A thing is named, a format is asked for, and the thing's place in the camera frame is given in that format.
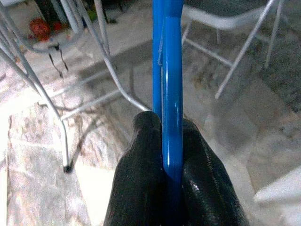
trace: white metal frame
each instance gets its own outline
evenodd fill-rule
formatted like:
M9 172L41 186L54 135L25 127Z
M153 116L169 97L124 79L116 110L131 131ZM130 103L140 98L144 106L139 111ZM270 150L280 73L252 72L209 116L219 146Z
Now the white metal frame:
M99 47L99 50L103 56L104 62L108 68L108 70L105 70L103 72L96 73L89 78L86 78L82 81L79 81L75 84L72 84L68 87L62 88L58 90L57 92L53 93L52 97L55 97L57 95L60 95L64 92L67 92L71 90L72 88L76 86L82 86L85 83L96 79L97 77L110 72L117 89L102 96L99 97L93 101L90 101L88 103L85 103L84 105L74 109L71 112L68 112L65 115L60 116L58 113L58 110L54 106L53 102L51 101L49 95L43 88L41 82L39 81L38 77L32 70L31 66L29 65L28 61L26 60L25 56L22 54L19 46L15 42L15 40L11 37L9 34L8 30L12 30L18 39L19 42L21 42L23 45L25 45L30 51L34 51L37 53L51 53L54 52L55 49L35 49L32 46L30 46L21 36L19 30L17 29L16 25L10 18L9 14L7 13L6 9L4 8L3 4L0 2L0 57L4 59L4 61L7 62L8 65L10 65L16 72L21 76L22 79L24 79L30 87L32 87L36 92L38 92L43 101L47 104L48 108L52 112L52 114L57 118L58 125L61 130L61 142L62 142L62 157L63 157L63 169L64 172L69 172L71 170L71 163L69 159L69 153L68 153L68 144L67 144L67 133L66 133L66 128L64 125L64 120L72 117L74 114L79 113L86 108L89 108L95 104L104 102L106 100L111 99L112 97L115 97L116 95L121 94L127 101L132 103L134 106L137 108L141 109L142 111L147 111L149 110L146 106L132 98L130 95L128 95L125 90L123 89L121 83L118 80L118 77L116 75L116 72L114 70L114 67L111 63L111 56L110 56L110 51L109 51L109 44L108 44L108 38L107 38L107 33L105 29L105 19L103 16L103 11L102 11L102 4L101 0L95 0L95 7L96 7L96 12L97 12L97 17L98 17L98 22L101 30L101 37L98 36L97 32L95 31L93 24L87 14L87 11L84 8L84 5L81 0L61 0L61 3L64 5L64 11L67 15L67 18L69 20L69 23L71 24L72 29L76 33L70 43L65 43L63 44L62 48L67 48L71 44L74 44L79 37L81 36L83 32L83 25L82 25L82 19L84 18L88 30L90 31L95 43ZM14 58L12 57L12 51L10 51L10 48L16 52L16 55L20 58L21 63L23 64L26 73L24 73L18 65L15 63Z
M186 41L187 43L194 46L195 48L205 52L206 54L210 55L211 57L216 58L217 60L221 61L223 64L230 67L228 74L226 75L224 81L221 83L218 91L215 94L216 99L218 99L220 97L220 95L223 92L223 90L225 89L229 79L231 78L234 71L236 70L239 62L241 61L242 57L246 53L246 50L250 46L251 41L256 36L256 33L258 32L264 19L266 18L267 14L271 11L272 7L276 3L278 3L277 14L276 14L275 22L274 22L272 36L269 41L269 49L268 49L266 62L265 62L265 67L267 68L269 66L269 60L270 60L270 56L271 56L271 53L273 50L273 45L274 45L277 30L278 30L278 26L279 26L279 21L280 21L280 16L281 16L281 11L282 11L284 0L269 0L267 5L264 7L256 8L249 12L246 12L246 13L243 13L243 14L240 14L237 16L229 16L229 17L216 16L216 15L207 13L203 10L200 10L198 8L184 5L183 14L185 16L187 16L190 20L189 20L189 22L184 30L183 36L182 36L182 45ZM257 21L257 22L256 22L255 26L253 27L252 31L250 32L244 45L242 46L242 49L239 52L238 56L236 57L235 61L231 62L228 59L225 59L224 57L214 53L213 51L211 51L211 50L205 48L204 46L201 46L187 38L189 29L191 27L191 22L193 20L201 22L203 24L206 24L210 27L216 28L217 29L216 35L217 35L218 43L221 42L219 30L231 30L231 29L238 28L240 26L243 26L245 24L248 24L248 23L251 23L254 21Z

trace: white metal chair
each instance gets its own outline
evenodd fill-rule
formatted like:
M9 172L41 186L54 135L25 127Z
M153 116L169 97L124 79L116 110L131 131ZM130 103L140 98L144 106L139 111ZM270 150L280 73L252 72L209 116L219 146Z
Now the white metal chair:
M182 45L184 42L187 42L230 67L227 76L225 77L217 93L215 94L216 99L219 98L222 91L224 90L227 82L231 78L233 72L237 68L237 65L250 46L251 41L262 25L263 20L271 11L273 6L278 4L277 15L274 22L272 35L269 41L269 50L265 62L265 67L268 67L274 40L279 26L279 20L284 0L185 0L184 3L183 15L189 18L189 22L182 36ZM222 56L187 38L187 34L193 20L216 28L218 44L221 43L219 30L233 30L243 25L254 23L256 21L257 22L250 32L235 61L231 62L228 59L223 58Z

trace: blue metal bar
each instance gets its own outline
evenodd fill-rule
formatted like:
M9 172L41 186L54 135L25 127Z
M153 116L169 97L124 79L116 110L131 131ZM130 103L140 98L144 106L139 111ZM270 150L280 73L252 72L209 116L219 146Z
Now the blue metal bar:
M182 225L183 97L181 14L183 0L164 0L163 25L163 167L167 174L166 225Z
M162 119L161 70L159 49L163 27L163 0L153 0L153 33L152 33L152 96L153 111Z

